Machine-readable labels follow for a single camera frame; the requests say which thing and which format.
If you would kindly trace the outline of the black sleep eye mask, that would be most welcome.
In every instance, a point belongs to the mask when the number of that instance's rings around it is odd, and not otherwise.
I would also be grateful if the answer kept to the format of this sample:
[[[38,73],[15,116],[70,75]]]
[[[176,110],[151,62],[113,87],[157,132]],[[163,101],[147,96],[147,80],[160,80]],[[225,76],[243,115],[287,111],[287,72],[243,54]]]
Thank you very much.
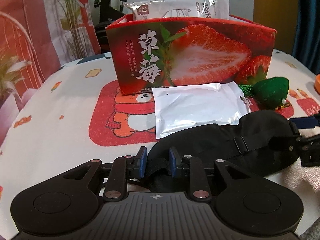
[[[180,156],[201,159],[212,168],[216,159],[231,162],[253,174],[265,177],[292,165],[297,159],[295,124],[274,111],[244,115],[238,125],[209,124],[185,129],[160,139],[150,150],[142,185],[152,192],[183,189],[180,179],[170,172],[169,150]]]

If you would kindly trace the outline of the white plastic pouch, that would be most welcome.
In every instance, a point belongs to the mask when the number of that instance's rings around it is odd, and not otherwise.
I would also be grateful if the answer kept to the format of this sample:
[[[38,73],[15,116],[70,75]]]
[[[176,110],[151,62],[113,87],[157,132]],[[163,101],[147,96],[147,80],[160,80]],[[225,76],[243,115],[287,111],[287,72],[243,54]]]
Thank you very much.
[[[235,82],[153,88],[156,139],[206,124],[237,125],[250,113]]]

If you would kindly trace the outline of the white face mask pack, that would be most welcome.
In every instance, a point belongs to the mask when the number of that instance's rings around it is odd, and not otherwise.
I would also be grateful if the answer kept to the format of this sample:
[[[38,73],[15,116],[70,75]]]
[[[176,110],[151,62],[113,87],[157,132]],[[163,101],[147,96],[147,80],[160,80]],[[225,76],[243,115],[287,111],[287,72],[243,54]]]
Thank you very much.
[[[135,20],[171,17],[229,19],[229,0],[147,0],[125,3]]]

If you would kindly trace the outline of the orange translucent plastic item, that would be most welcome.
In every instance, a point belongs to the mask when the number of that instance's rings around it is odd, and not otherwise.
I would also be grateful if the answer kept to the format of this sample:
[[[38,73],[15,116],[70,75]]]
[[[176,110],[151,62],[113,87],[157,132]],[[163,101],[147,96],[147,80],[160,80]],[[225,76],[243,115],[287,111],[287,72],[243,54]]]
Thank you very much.
[[[314,87],[317,93],[320,94],[320,74],[316,75],[315,77]]]

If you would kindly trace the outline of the green plush strawberry leaf toy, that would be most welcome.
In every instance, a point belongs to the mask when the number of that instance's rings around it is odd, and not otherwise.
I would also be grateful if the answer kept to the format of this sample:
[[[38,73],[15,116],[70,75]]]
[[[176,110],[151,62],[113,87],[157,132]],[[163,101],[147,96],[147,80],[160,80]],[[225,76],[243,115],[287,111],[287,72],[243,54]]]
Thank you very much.
[[[286,77],[272,77],[254,85],[238,85],[246,98],[253,98],[264,109],[278,109],[287,104],[289,80]]]

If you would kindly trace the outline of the blue curtain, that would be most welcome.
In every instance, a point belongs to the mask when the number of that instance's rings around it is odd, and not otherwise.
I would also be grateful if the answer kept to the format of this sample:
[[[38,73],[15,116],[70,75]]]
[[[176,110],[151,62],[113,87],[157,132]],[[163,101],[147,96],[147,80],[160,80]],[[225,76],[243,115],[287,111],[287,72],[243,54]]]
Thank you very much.
[[[313,74],[319,74],[320,0],[298,0],[298,17],[292,56]]]

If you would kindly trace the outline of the red strawberry cardboard box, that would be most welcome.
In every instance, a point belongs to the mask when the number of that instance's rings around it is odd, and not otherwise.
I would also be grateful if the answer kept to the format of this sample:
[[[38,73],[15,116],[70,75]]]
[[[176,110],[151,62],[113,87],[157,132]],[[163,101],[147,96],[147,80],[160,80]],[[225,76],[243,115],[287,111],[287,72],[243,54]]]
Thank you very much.
[[[120,91],[235,82],[267,76],[276,31],[242,18],[125,15],[106,28]]]

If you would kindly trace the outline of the black exercise bike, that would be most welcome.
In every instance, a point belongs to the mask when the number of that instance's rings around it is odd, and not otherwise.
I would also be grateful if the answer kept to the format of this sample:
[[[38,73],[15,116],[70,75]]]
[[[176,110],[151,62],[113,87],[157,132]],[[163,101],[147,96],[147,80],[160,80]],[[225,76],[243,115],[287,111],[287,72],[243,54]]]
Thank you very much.
[[[100,9],[99,23],[94,29],[103,52],[110,50],[106,27],[125,15],[125,7],[133,13],[135,20],[169,17],[229,19],[229,0],[120,0],[119,9],[111,6],[111,0],[95,0],[94,7]]]

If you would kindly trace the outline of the wooden door frame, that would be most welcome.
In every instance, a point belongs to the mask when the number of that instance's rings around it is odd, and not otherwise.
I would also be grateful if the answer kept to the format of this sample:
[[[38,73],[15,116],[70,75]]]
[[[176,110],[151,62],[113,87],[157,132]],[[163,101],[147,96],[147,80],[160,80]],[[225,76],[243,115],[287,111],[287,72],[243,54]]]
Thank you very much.
[[[295,41],[298,0],[254,0],[253,21],[276,29],[274,48],[291,54]]]

